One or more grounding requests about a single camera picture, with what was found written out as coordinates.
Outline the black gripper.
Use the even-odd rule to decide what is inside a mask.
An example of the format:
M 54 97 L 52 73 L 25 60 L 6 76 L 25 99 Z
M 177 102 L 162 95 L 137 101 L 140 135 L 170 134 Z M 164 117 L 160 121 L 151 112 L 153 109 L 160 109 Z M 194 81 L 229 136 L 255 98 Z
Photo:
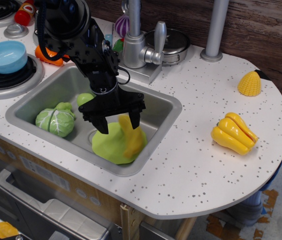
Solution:
M 146 109 L 144 94 L 124 90 L 118 83 L 110 89 L 91 87 L 88 93 L 94 99 L 78 106 L 78 110 L 101 134 L 109 133 L 106 118 L 119 114 L 129 115 L 133 129 L 139 127 L 140 113 Z

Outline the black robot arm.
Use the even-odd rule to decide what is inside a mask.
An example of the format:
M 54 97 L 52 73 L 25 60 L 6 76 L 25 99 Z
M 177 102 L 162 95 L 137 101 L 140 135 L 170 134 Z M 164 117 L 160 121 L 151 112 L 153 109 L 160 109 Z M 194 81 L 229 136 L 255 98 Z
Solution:
M 123 90 L 118 82 L 119 58 L 91 18 L 84 0 L 36 0 L 39 47 L 50 61 L 65 55 L 88 78 L 95 97 L 79 106 L 83 119 L 102 134 L 108 133 L 106 117 L 127 113 L 133 129 L 145 109 L 144 95 Z

